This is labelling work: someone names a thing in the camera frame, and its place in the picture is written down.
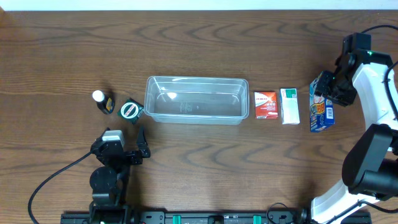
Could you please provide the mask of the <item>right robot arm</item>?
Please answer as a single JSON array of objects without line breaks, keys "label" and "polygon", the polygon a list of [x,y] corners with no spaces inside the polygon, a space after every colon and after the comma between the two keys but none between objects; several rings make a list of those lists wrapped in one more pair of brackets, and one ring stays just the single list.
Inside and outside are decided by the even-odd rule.
[{"label": "right robot arm", "polygon": [[370,223],[359,213],[368,205],[397,196],[397,161],[387,159],[397,153],[397,90],[391,56],[371,50],[369,34],[354,33],[343,39],[336,70],[322,71],[310,84],[312,131],[326,126],[333,105],[348,106],[356,97],[366,130],[344,159],[341,180],[319,197],[303,214],[305,223]]}]

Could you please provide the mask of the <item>blue cooling patch box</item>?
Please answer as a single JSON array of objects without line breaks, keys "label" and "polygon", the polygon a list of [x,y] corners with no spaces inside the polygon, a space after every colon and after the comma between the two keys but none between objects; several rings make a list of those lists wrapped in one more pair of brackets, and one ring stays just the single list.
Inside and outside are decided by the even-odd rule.
[{"label": "blue cooling patch box", "polygon": [[309,87],[310,131],[313,133],[319,133],[335,123],[333,102],[324,96],[315,94],[315,89],[322,76],[322,73],[319,74]]}]

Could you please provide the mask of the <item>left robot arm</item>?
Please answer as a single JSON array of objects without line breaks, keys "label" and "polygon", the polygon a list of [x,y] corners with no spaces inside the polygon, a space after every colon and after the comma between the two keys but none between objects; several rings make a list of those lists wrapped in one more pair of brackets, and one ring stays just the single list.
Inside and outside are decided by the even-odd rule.
[{"label": "left robot arm", "polygon": [[139,128],[135,151],[125,151],[124,145],[123,132],[109,128],[91,145],[91,152],[102,166],[90,176],[90,224],[139,223],[139,214],[126,203],[126,194],[131,166],[141,165],[150,157],[144,128]]}]

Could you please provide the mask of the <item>white green medicine box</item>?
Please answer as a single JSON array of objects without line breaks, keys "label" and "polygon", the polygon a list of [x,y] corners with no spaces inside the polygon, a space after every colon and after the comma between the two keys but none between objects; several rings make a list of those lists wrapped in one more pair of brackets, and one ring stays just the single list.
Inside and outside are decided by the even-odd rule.
[{"label": "white green medicine box", "polygon": [[280,108],[282,112],[282,124],[300,123],[296,88],[280,89]]}]

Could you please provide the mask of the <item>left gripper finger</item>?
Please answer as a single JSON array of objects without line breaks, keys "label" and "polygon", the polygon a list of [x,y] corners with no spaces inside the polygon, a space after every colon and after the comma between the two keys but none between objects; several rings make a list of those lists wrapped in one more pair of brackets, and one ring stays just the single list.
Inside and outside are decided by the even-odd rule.
[{"label": "left gripper finger", "polygon": [[147,144],[147,141],[146,141],[146,137],[145,137],[144,127],[143,126],[141,126],[139,128],[136,145],[137,145],[138,149],[141,152],[148,152],[149,151],[149,147],[148,147],[148,144]]},{"label": "left gripper finger", "polygon": [[97,148],[101,147],[101,145],[103,144],[102,138],[103,138],[105,132],[107,132],[107,131],[109,131],[109,130],[110,130],[110,128],[106,128],[106,129],[102,132],[102,134],[101,134],[98,138],[95,139],[95,141],[94,141],[94,143],[93,143],[93,149],[97,149]]}]

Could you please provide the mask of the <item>red medicine box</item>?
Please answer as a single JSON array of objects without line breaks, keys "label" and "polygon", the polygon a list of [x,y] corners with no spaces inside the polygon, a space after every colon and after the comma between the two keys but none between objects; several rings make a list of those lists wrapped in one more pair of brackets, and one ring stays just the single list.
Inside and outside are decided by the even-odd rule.
[{"label": "red medicine box", "polygon": [[256,119],[277,119],[277,94],[274,91],[256,91],[254,93]]}]

